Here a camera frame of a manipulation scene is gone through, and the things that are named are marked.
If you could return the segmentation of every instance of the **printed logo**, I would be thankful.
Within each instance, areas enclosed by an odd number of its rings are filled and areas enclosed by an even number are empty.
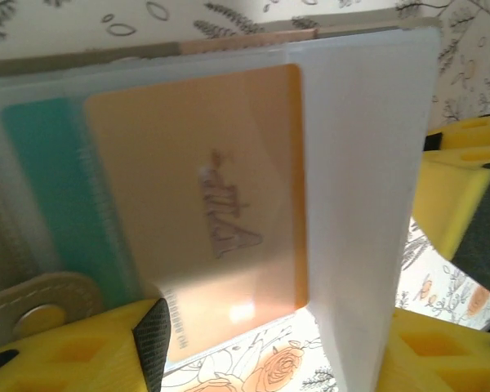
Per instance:
[[[240,202],[238,187],[226,185],[218,172],[224,161],[223,154],[214,150],[211,158],[211,166],[200,171],[200,183],[212,249],[216,257],[220,258],[225,252],[259,245],[263,242],[263,237],[225,220],[225,216],[239,218],[243,209],[249,206]]]

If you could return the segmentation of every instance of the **teal card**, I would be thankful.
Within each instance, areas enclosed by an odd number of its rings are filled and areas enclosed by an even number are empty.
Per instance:
[[[116,219],[100,209],[82,161],[80,131],[64,98],[13,105],[2,124],[66,270],[98,284],[106,307],[140,299],[136,272],[113,233]]]

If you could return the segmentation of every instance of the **floral wallpaper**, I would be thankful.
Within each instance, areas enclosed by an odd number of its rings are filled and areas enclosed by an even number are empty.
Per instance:
[[[0,59],[324,27],[361,11],[440,18],[431,127],[490,114],[490,0],[0,0]],[[365,17],[356,15],[350,20]],[[490,325],[490,292],[444,260],[413,221],[396,305],[468,327]],[[164,392],[294,390],[337,391],[306,310],[163,381]]]

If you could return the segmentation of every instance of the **orange card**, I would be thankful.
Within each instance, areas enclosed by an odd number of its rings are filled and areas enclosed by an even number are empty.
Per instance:
[[[307,302],[301,77],[295,65],[89,98],[87,121],[169,359]]]

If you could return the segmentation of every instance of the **floral patterned surface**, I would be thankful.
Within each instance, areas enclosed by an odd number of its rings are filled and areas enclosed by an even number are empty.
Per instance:
[[[377,10],[443,23],[431,127],[490,113],[490,0],[0,0],[0,59],[308,29]],[[490,292],[438,255],[414,222],[396,305],[473,328],[490,324]],[[163,385],[164,392],[337,390],[305,310],[173,372]]]

